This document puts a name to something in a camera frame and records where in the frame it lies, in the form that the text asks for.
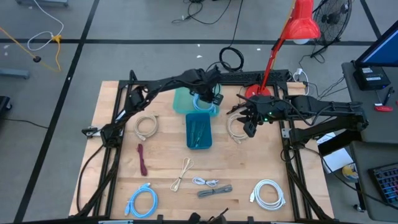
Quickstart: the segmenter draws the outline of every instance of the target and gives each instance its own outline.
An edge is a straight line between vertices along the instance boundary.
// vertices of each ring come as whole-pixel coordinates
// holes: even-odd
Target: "teal plastic container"
[[[209,113],[190,113],[185,116],[187,147],[208,149],[213,144]]]
[[[220,88],[221,93],[221,86],[216,87],[216,91],[218,92],[218,88]],[[203,102],[202,100],[198,100],[198,106],[203,109],[207,109],[211,106],[211,103]],[[176,113],[179,114],[189,114],[189,113],[204,113],[204,111],[196,110],[193,107],[193,96],[189,94],[189,89],[182,87],[175,90],[174,94],[174,101],[173,101],[173,109]],[[210,112],[210,116],[217,116],[220,112],[219,106],[216,106],[215,112]]]

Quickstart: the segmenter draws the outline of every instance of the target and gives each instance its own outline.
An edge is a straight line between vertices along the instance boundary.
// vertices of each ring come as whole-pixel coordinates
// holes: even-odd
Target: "monitor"
[[[398,21],[375,41],[355,64],[359,67],[398,67]]]

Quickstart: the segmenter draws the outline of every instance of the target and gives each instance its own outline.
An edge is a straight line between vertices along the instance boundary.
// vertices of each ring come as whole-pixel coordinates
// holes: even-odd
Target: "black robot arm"
[[[290,139],[290,145],[301,148],[310,139],[322,136],[332,131],[348,129],[362,131],[368,121],[362,110],[362,103],[339,103],[333,101],[319,101],[311,96],[286,96],[279,99],[273,96],[252,96],[246,100],[246,110],[242,111],[244,118],[238,120],[244,123],[244,131],[249,137],[254,137],[257,125],[264,122],[302,120],[310,127],[307,129],[284,129],[284,138]],[[319,116],[335,116],[333,121],[327,121],[314,126]],[[307,119],[314,117],[310,123]]]
[[[116,147],[120,144],[120,134],[127,121],[136,113],[143,111],[161,92],[180,87],[190,89],[190,94],[198,94],[199,99],[207,103],[220,105],[223,95],[213,92],[214,87],[221,80],[221,73],[217,66],[205,72],[203,69],[191,69],[176,77],[151,81],[139,85],[131,90],[124,103],[124,108],[116,119],[101,128],[100,134],[105,147]]]

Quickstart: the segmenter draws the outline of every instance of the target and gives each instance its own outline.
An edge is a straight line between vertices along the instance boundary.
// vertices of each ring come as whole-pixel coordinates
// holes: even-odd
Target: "gray cable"
[[[228,184],[224,187],[220,187],[218,189],[211,189],[211,190],[201,190],[198,192],[199,198],[204,198],[213,194],[221,194],[221,193],[228,193],[232,191],[232,185]]]

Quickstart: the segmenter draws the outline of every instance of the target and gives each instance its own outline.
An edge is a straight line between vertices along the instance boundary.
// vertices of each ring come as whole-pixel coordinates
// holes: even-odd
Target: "wooden table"
[[[93,118],[93,126],[102,126],[111,121],[118,82],[103,82]],[[304,93],[301,83],[288,83],[290,95]],[[211,119],[213,145],[210,149],[193,151],[186,147],[185,116],[176,114],[172,108],[174,91],[167,91],[159,96],[145,111],[133,116],[126,125],[123,149],[119,164],[118,178],[114,191],[112,219],[134,218],[124,216],[126,202],[131,195],[144,183],[150,182],[157,192],[159,205],[156,212],[148,219],[156,219],[163,214],[165,220],[188,220],[193,212],[207,220],[217,216],[226,207],[227,220],[243,221],[253,216],[256,221],[293,221],[292,203],[289,192],[286,166],[280,159],[282,140],[278,123],[266,123],[257,127],[254,138],[246,139],[242,144],[236,144],[226,130],[226,112],[238,103],[236,94],[240,86],[223,86],[224,100],[220,106],[220,114]],[[145,114],[159,115],[159,131],[145,142],[134,133],[134,123],[137,118]],[[296,127],[304,127],[303,122],[295,123]],[[243,124],[235,121],[233,129],[242,133]],[[143,121],[140,130],[145,131],[153,127],[152,121]],[[148,168],[148,176],[143,177],[139,168],[139,155],[136,151],[138,143],[143,143],[144,159]],[[87,141],[82,165],[101,145],[100,138]],[[315,141],[310,141],[307,147],[318,149]],[[80,205],[84,206],[98,186],[98,179],[103,162],[104,149],[87,166],[82,178]],[[301,151],[302,164],[307,183],[307,189],[326,214],[333,217],[330,198],[326,187],[325,176],[320,158],[311,152]],[[180,175],[184,157],[191,158],[195,165],[183,177],[178,192],[170,190],[172,182]],[[228,194],[212,195],[199,199],[197,192],[210,189],[207,186],[195,185],[192,178],[198,176],[206,180],[220,180],[218,187],[226,184],[233,186]],[[282,188],[286,204],[276,212],[269,212],[250,203],[249,196],[262,179],[276,181]],[[301,217],[304,217],[302,196],[297,189]],[[105,190],[100,214],[104,211]],[[264,186],[261,197],[268,202],[277,199],[275,190]],[[138,212],[145,213],[152,206],[150,194],[144,193],[135,202]],[[76,193],[73,198],[70,214],[76,214]]]

